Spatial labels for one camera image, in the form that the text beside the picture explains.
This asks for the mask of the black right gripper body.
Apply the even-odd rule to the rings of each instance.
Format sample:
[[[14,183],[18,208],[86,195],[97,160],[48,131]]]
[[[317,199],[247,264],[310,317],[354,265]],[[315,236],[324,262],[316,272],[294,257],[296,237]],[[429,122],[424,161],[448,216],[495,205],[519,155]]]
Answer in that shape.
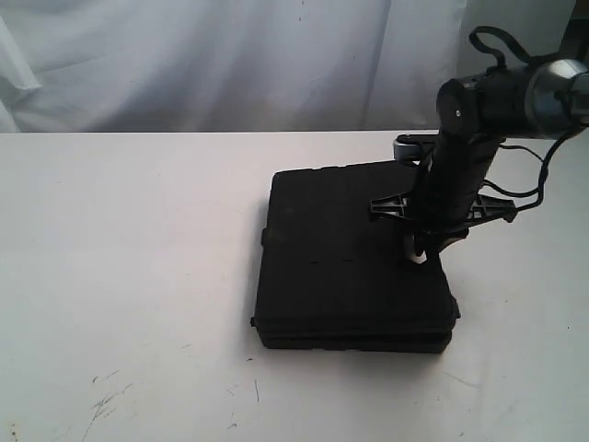
[[[462,238],[470,228],[491,221],[513,222],[514,201],[479,193],[501,143],[488,136],[464,141],[437,134],[424,160],[400,162],[416,170],[410,190],[373,200],[370,216],[400,221],[424,238],[428,232],[455,230]]]

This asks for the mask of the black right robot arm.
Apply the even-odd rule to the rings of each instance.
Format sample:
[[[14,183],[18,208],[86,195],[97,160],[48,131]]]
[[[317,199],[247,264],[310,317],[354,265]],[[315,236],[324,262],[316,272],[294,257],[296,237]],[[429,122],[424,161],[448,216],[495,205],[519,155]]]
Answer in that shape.
[[[400,222],[404,254],[417,263],[466,238],[473,227],[511,223],[543,203],[556,150],[588,126],[588,69],[569,59],[493,66],[444,83],[436,110],[437,134],[403,134],[394,143],[395,159],[417,170],[411,188],[370,203],[373,218]],[[507,191],[486,179],[509,138],[553,143],[530,191]]]

